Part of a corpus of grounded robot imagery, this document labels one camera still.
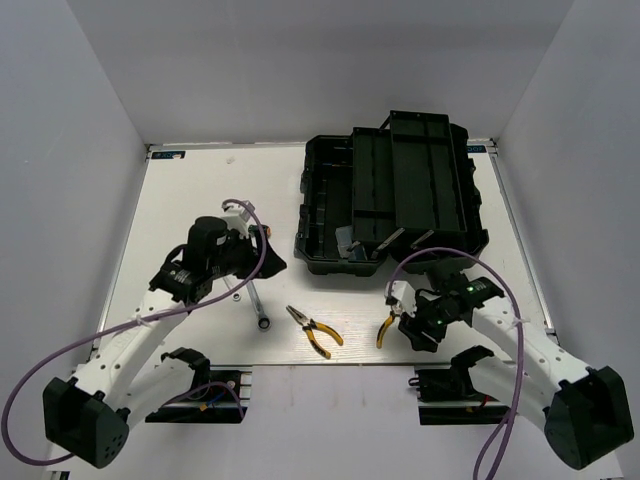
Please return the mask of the yellow needle-nose pliers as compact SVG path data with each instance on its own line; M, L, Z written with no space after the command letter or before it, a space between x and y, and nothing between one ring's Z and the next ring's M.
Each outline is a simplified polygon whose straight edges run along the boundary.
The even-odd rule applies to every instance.
M397 318L399 317L399 315L395 312L390 312L388 317L383 321L383 323L380 325L377 335L376 335L376 348L377 349L382 349L383 348L383 342L384 342L384 338L386 333L388 332L388 330L391 328L391 326L395 323L395 321L397 320Z
M301 330L306 334L306 337L313 348L313 350L325 360L331 359L331 353L322 347L315 337L315 332L322 332L331 337L338 346L344 344L342 336L332 327L322 323L316 322L314 319L308 317L300 310L291 305L286 306L286 311L294 319L294 321L300 326Z

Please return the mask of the black plastic toolbox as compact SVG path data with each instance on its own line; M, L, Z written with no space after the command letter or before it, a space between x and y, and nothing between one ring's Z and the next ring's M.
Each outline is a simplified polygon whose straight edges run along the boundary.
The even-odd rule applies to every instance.
M387 258L458 269L489 243L468 131L446 114L393 110L377 128L305 145L294 254L315 275L373 275Z

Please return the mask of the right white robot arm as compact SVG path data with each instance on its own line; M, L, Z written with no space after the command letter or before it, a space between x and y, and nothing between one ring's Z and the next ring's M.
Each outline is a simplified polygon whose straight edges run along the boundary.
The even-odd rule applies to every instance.
M614 369L590 366L522 319L495 276L470 279L435 268L428 278L434 287L428 297L397 278L385 288L390 317L412 349L436 352L456 322L496 347L472 346L453 356L444 370L419 371L409 383L422 401L495 399L509 408L502 428L512 428L516 416L526 418L574 470L633 440L625 384Z

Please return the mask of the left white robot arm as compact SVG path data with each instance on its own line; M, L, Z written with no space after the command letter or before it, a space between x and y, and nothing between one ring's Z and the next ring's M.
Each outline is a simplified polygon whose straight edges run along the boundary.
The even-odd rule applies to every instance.
M180 347L140 371L168 334L207 297L217 279L268 279L287 267L265 228L238 215L195 220L187 241L174 247L129 328L111 334L92 360L67 380L52 379L43 392L45 434L70 454L101 469L120 453L133 427L166 401L199 399L211 387L209 360Z

